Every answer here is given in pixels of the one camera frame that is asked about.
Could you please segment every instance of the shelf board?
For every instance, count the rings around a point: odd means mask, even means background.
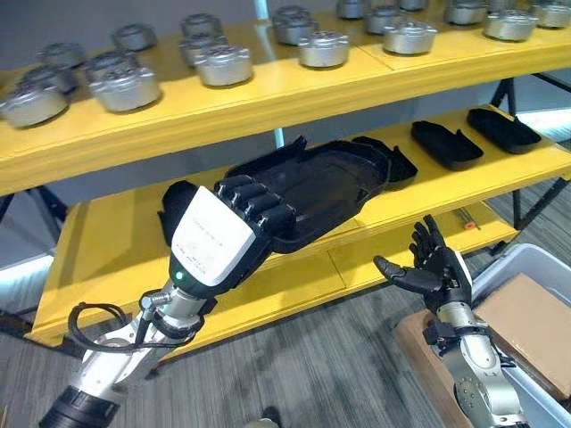
[[[509,241],[517,234],[484,203],[467,209],[480,230],[464,230],[460,218],[452,212],[436,216],[452,248],[466,253],[501,240]],[[206,317],[196,338],[168,358],[382,283],[385,279],[373,264],[373,257],[383,254],[395,263],[412,266],[408,250],[412,231],[412,224],[408,224],[331,250],[330,258],[320,254],[255,274],[252,280],[220,296],[220,305]]]
[[[252,49],[255,73],[251,81],[227,89],[203,86],[180,59],[180,36],[165,37],[139,55],[156,71],[164,93],[151,108],[112,114],[84,86],[72,95],[70,109],[45,125],[18,130],[0,121],[0,194],[272,128],[571,66],[571,27],[535,29],[524,43],[502,43],[483,37],[479,26],[448,26],[440,18],[443,2],[430,3],[427,18],[441,33],[433,52],[413,57],[384,53],[382,38],[364,35],[361,21],[317,13],[321,28],[352,37],[349,62],[334,70],[300,66],[296,48],[277,44],[267,23],[225,26],[232,43]],[[423,19],[423,13],[412,15]]]
[[[506,223],[485,203],[477,202],[465,207],[480,229],[464,230],[460,217],[453,211],[436,216],[446,243],[460,252],[471,252],[489,243],[510,241],[517,231]],[[384,281],[370,261],[377,254],[386,256],[393,263],[412,266],[409,244],[413,232],[411,224],[387,230],[354,243],[329,251],[347,290],[352,292]]]
[[[439,166],[412,141],[410,124],[368,133],[388,145],[399,145],[418,167],[415,182],[400,191],[382,193],[367,202],[357,216],[298,252],[271,255],[259,270],[274,270],[296,259],[408,225],[428,213],[453,210],[571,170],[571,153],[551,141],[544,139],[527,154],[508,154],[470,129],[466,115],[466,111],[456,111],[430,120],[450,129],[460,127],[482,148],[484,156],[475,167],[451,172]],[[189,180],[212,186],[224,171],[200,173]],[[162,237],[156,212],[170,183],[105,196],[71,209],[39,304],[34,332],[53,331],[55,325],[64,324],[71,308],[80,301],[112,299],[127,312],[136,311],[142,292],[163,286],[170,249]],[[105,317],[101,311],[90,311],[82,319],[93,324]],[[58,328],[62,333],[67,326]]]

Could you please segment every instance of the cardboard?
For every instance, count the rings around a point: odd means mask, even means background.
[[[566,304],[520,274],[474,312],[493,329],[496,344],[554,399],[571,397],[571,309]]]
[[[406,355],[426,395],[432,400],[444,426],[472,428],[454,398],[452,376],[422,335],[431,319],[434,316],[427,309],[409,315],[395,327],[394,339]]]

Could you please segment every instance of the wall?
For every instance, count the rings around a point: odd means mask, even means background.
[[[109,33],[131,21],[151,23],[159,35],[164,35],[175,31],[180,19],[193,12],[215,13],[226,23],[246,21],[254,16],[253,0],[210,0],[200,2],[201,7],[193,5],[196,3],[189,0],[3,0],[0,2],[0,69],[33,62],[33,53],[40,46],[56,40],[76,40],[87,49],[106,46]],[[288,0],[269,0],[269,9],[272,11],[290,3]],[[296,3],[311,10],[322,10],[331,7],[333,2],[298,0]],[[557,71],[554,75],[571,81],[571,69]],[[316,120],[285,129],[285,139],[292,140],[304,134],[310,141],[326,142],[397,122],[488,103],[495,87],[495,83],[469,86]],[[516,88],[520,111],[571,106],[569,94],[537,78],[518,78]],[[66,203],[72,204],[245,161],[272,150],[273,144],[271,133],[248,136],[85,174],[52,183],[50,188]],[[53,245],[29,197],[19,193],[0,225],[0,268],[44,252]]]

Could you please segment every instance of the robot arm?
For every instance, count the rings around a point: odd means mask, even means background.
[[[501,369],[514,366],[472,312],[472,282],[464,260],[446,246],[434,219],[415,225],[414,268],[380,256],[374,262],[393,284],[424,296],[436,320],[423,332],[454,378],[458,405],[475,428],[527,427],[516,391]]]
[[[42,428],[107,427],[128,389],[178,346],[192,341],[214,296],[235,288],[270,254],[273,236],[286,234],[295,212],[246,176],[196,190],[172,237],[170,279],[145,293],[129,323],[114,305],[78,305],[70,332],[87,348],[79,372],[40,421]],[[77,327],[84,309],[100,308],[122,327],[90,341]]]

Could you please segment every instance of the gray storage bin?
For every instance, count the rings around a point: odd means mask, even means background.
[[[571,267],[529,243],[511,247],[474,280],[474,300],[485,298],[517,274],[529,276],[571,308]],[[571,414],[521,368],[504,369],[503,372],[515,386],[533,428],[571,428]]]

